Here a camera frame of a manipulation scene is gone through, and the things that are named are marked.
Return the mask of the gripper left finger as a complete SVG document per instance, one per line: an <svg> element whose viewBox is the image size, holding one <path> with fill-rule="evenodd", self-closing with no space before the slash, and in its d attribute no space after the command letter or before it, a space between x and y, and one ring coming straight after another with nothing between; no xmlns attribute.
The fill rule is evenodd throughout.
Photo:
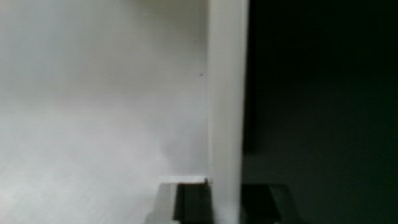
<svg viewBox="0 0 398 224"><path fill-rule="evenodd" d="M213 224L211 186L204 176L172 176L162 180L144 224Z"/></svg>

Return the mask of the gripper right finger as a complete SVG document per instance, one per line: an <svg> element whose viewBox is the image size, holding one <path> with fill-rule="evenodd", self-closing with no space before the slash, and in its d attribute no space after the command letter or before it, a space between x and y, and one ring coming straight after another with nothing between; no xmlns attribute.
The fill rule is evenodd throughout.
<svg viewBox="0 0 398 224"><path fill-rule="evenodd" d="M302 224L286 185L242 185L242 216L243 224Z"/></svg>

